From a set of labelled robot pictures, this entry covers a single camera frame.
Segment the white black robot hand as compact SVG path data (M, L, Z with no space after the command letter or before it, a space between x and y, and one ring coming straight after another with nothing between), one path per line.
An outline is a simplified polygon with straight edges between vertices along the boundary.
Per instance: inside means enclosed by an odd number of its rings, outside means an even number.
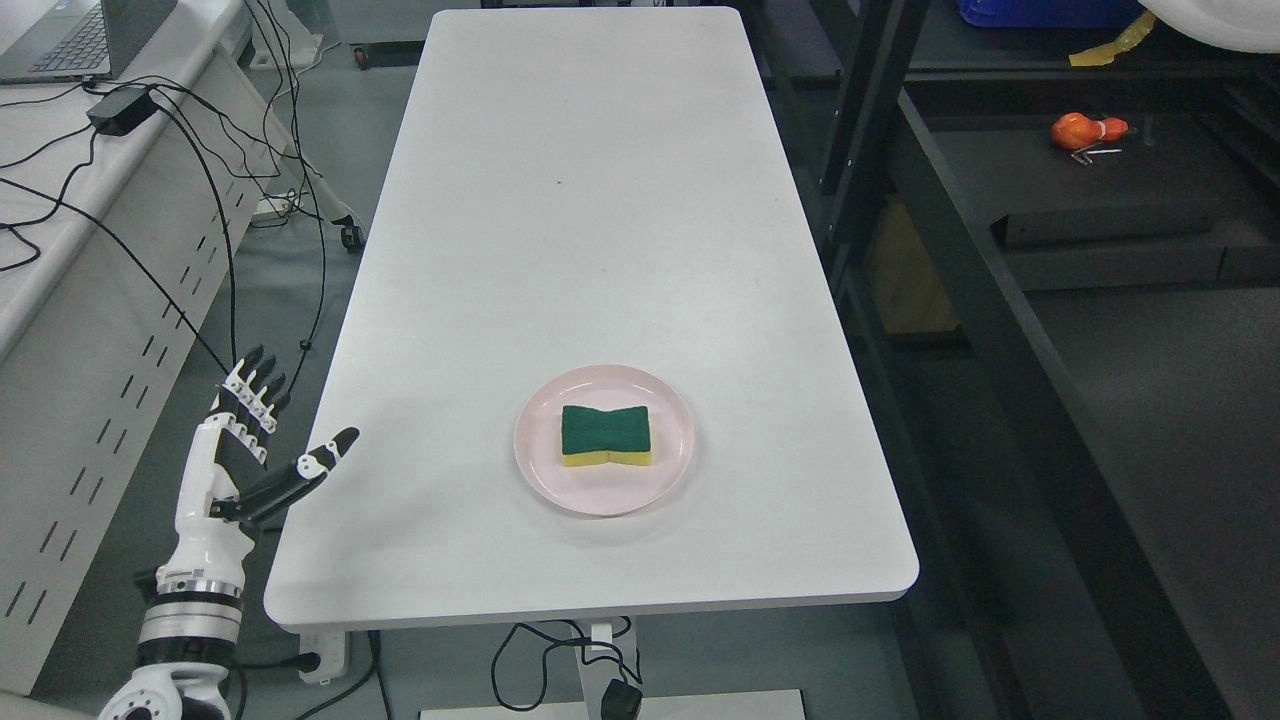
M344 428L268 470L268 443L291 401L287 377L275 365L262 346L251 348L196 427L175 506L177 547L155 575L160 592L238 596L243 560L262 523L315 491L358 438L358 429Z

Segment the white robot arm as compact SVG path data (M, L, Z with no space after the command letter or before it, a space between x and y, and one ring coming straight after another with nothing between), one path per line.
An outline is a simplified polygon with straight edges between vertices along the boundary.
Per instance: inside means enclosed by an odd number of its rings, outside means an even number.
M242 588L200 571L159 580L157 568L132 580L146 601L129 680L100 719L232 719L221 685L236 666Z

